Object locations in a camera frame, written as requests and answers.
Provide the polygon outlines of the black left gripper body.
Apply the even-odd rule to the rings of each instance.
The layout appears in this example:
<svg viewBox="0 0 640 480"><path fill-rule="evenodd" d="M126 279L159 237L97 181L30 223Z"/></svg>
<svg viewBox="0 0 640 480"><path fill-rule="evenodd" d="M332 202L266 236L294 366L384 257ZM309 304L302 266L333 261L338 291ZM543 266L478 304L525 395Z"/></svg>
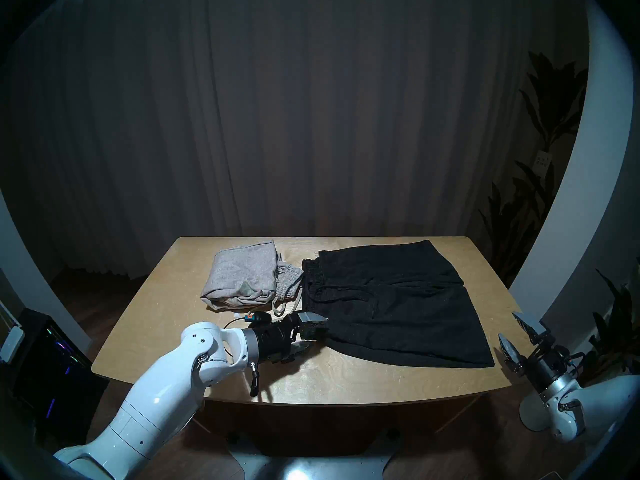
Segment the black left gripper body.
<svg viewBox="0 0 640 480"><path fill-rule="evenodd" d="M256 364L265 361L291 362L299 356L290 356L291 343L324 339L327 330L328 319L325 325L298 325L298 318L282 318L278 321L255 319L248 325L250 361Z"/></svg>

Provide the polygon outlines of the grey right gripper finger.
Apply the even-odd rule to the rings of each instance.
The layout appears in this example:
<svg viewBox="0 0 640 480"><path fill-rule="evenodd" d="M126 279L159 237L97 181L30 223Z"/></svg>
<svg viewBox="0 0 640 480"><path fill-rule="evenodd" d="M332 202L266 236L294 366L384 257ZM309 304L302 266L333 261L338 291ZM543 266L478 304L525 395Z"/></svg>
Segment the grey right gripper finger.
<svg viewBox="0 0 640 480"><path fill-rule="evenodd" d="M551 336L550 329L530 313L513 312L513 317L527 334L532 345L540 345Z"/></svg>
<svg viewBox="0 0 640 480"><path fill-rule="evenodd" d="M498 334L498 341L506 366L514 373L524 373L524 356L502 333Z"/></svg>

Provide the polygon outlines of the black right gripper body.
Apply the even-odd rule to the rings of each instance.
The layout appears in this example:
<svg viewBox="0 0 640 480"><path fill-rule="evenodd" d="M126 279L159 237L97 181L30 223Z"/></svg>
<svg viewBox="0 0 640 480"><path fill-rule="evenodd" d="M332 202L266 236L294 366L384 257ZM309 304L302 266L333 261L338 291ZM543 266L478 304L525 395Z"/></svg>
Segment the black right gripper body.
<svg viewBox="0 0 640 480"><path fill-rule="evenodd" d="M546 391L556 380L566 374L570 351L555 340L541 340L536 349L521 360L523 375L537 393Z"/></svg>

